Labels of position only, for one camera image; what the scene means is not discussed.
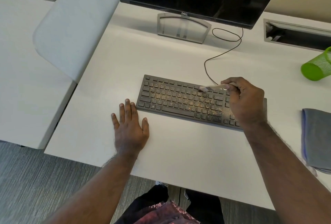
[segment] monitor stand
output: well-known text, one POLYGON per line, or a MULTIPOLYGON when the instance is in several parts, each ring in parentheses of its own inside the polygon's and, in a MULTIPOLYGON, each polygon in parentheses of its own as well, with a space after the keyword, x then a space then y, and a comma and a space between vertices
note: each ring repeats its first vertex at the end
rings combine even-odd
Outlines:
POLYGON ((211 29, 208 22, 173 13, 158 14, 158 35, 202 44, 211 29))

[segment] hand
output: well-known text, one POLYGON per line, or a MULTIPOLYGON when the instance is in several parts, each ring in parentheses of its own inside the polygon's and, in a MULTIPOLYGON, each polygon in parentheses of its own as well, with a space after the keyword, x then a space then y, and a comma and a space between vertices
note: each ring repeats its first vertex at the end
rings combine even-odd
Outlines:
POLYGON ((242 127, 260 122, 266 122, 263 111, 264 91, 250 84, 242 77, 231 77, 223 80, 230 94, 230 108, 242 127))
POLYGON ((138 156, 144 148, 149 137, 149 125, 147 118, 143 118, 142 128, 139 125, 136 106, 130 100, 125 100, 119 105, 119 122, 112 113, 115 129, 115 148, 118 154, 138 156))

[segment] forearm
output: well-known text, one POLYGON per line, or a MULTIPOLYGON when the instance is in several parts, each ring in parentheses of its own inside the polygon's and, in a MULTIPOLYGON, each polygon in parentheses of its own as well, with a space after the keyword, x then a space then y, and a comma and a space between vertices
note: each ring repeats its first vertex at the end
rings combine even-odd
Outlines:
POLYGON ((136 159, 137 155, 115 155, 46 223, 109 224, 136 159))
POLYGON ((331 223, 331 193, 267 123, 243 126, 264 183, 286 224, 331 223))

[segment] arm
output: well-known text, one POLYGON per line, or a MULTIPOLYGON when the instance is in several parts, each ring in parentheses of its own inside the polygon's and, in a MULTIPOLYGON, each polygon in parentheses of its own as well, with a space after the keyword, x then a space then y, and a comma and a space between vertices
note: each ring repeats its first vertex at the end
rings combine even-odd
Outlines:
POLYGON ((47 221, 47 224, 109 224, 139 152, 149 137, 147 119, 139 126, 134 103, 119 105, 112 114, 117 154, 47 221))
POLYGON ((241 77, 221 83, 228 84, 230 107, 244 130, 282 221, 331 223, 331 193, 268 125, 263 112, 264 91, 241 77))

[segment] space bar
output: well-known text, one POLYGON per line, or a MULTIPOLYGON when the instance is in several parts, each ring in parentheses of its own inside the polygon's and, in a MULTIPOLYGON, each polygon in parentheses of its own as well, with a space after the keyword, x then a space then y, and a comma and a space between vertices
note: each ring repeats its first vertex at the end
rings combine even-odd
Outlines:
POLYGON ((180 109, 174 109, 174 108, 170 108, 170 107, 162 107, 162 111, 169 112, 169 113, 176 113, 176 114, 190 116, 190 117, 194 117, 194 113, 193 112, 183 111, 183 110, 180 110, 180 109))

